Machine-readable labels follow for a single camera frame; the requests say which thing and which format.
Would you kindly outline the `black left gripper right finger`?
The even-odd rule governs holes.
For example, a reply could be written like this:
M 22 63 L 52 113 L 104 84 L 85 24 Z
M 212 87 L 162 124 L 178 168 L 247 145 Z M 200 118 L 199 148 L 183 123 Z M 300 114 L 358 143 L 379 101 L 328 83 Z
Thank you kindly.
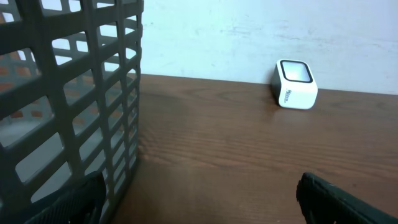
M 307 224 L 397 224 L 396 217 L 310 172 L 299 180 L 296 199 Z

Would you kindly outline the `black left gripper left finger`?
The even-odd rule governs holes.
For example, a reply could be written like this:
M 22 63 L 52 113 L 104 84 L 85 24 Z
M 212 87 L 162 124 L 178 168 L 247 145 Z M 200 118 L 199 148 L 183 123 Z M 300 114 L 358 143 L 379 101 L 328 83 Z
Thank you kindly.
M 94 171 L 32 204 L 24 223 L 99 223 L 106 196 L 103 174 Z

